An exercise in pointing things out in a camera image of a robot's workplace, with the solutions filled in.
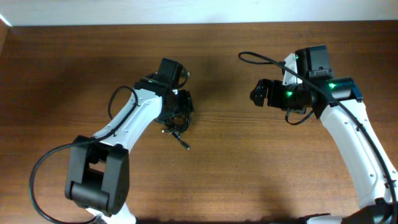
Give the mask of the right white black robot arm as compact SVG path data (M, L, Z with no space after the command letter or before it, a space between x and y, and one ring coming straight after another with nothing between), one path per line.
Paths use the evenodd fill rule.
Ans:
M337 145L358 199L359 210L352 215L307 215L297 223L397 223L397 169L371 126L357 84L334 77L327 47L300 49L281 62L259 59L258 64L280 67L283 79L260 79L250 99L306 119L316 116Z

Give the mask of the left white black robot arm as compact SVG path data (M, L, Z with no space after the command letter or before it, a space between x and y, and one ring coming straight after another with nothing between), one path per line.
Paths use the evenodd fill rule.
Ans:
M183 89L189 76L181 63L163 58L157 72L135 82L130 99L102 130L74 140L65 196L90 212L94 223L137 223L126 203L129 153L152 121L190 149L181 140L193 113L190 93Z

